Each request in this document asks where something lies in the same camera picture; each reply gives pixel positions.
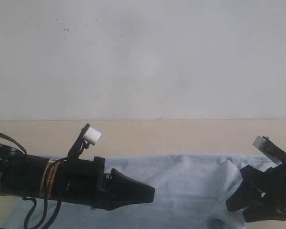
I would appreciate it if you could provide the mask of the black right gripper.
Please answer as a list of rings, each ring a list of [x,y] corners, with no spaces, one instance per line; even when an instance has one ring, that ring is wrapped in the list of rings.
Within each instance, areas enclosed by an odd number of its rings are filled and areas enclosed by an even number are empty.
[[[245,209],[246,223],[286,221],[286,163],[264,171],[250,165],[240,169],[242,181],[226,201],[230,212]]]

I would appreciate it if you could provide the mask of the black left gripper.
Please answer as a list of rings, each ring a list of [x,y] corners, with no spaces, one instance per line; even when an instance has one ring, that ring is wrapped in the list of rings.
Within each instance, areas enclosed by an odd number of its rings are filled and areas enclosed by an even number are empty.
[[[104,210],[154,201],[154,187],[131,179],[115,168],[106,174],[103,157],[96,156],[92,161],[68,158],[56,166],[55,200]]]

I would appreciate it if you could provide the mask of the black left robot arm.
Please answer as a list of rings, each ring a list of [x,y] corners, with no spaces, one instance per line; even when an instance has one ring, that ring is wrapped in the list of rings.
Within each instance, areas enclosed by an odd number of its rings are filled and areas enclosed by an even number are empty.
[[[46,169],[53,158],[24,155],[0,143],[0,196],[43,198]],[[105,173],[105,158],[57,163],[48,178],[48,199],[114,210],[152,203],[155,188],[133,180],[116,169]]]

